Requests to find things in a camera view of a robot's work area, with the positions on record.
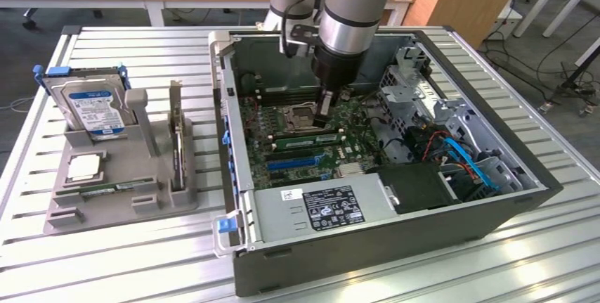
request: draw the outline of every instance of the warning label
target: warning label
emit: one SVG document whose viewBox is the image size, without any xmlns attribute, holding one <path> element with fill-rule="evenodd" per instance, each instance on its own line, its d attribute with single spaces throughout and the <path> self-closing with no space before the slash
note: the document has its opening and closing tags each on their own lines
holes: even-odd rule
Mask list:
<svg viewBox="0 0 600 303">
<path fill-rule="evenodd" d="M 351 186 L 303 193 L 314 230 L 366 222 Z"/>
</svg>

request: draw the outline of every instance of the aluminum table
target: aluminum table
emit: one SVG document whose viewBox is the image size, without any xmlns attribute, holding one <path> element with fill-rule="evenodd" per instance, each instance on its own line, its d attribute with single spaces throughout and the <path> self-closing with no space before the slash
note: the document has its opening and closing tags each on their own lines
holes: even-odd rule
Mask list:
<svg viewBox="0 0 600 303">
<path fill-rule="evenodd" d="M 207 35 L 219 27 L 86 27 L 63 35 L 50 65 L 123 62 L 164 119 L 170 80 L 183 82 L 194 120 L 200 207 L 168 219 L 43 235 L 66 139 L 39 90 L 0 179 L 0 299 L 8 302 L 592 302 L 600 299 L 599 172 L 456 33 L 423 30 L 550 168 L 564 190 L 486 238 L 266 295 L 235 296 L 232 260 L 212 253 L 224 213 Z M 434 67 L 434 79 L 440 74 Z M 440 85 L 452 96 L 454 87 Z"/>
</svg>

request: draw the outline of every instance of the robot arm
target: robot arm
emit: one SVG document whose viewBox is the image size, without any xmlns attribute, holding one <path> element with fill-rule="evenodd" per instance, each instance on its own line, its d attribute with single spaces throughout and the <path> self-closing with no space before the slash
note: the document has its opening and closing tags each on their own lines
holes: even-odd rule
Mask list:
<svg viewBox="0 0 600 303">
<path fill-rule="evenodd" d="M 315 0 L 296 4 L 287 16 L 286 35 L 290 33 L 290 44 L 311 44 L 315 46 L 312 71 L 320 79 L 318 112 L 315 126 L 324 127 L 331 118 L 331 110 L 336 105 L 343 86 L 351 84 L 359 73 L 360 64 L 371 46 L 387 0 L 324 0 L 324 12 L 319 30 L 304 27 L 299 22 L 307 16 Z M 271 10 L 282 8 L 282 0 L 271 0 Z M 318 38 L 310 37 L 318 31 Z"/>
</svg>

